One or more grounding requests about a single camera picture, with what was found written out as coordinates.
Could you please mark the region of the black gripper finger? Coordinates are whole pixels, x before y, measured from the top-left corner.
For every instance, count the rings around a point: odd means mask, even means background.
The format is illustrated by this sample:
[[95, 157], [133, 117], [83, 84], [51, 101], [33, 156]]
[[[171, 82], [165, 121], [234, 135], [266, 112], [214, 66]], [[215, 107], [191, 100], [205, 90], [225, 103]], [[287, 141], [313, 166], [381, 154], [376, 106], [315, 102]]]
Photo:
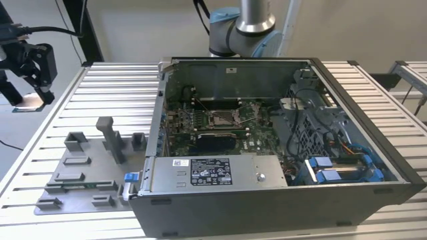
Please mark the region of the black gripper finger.
[[6, 71], [0, 72], [0, 93], [13, 106], [17, 106], [23, 102], [23, 96], [15, 88], [14, 84], [9, 81]]
[[54, 47], [47, 44], [37, 44], [31, 47], [27, 55], [30, 73], [25, 78], [34, 87], [43, 103], [53, 104], [55, 95], [51, 87], [58, 76]]

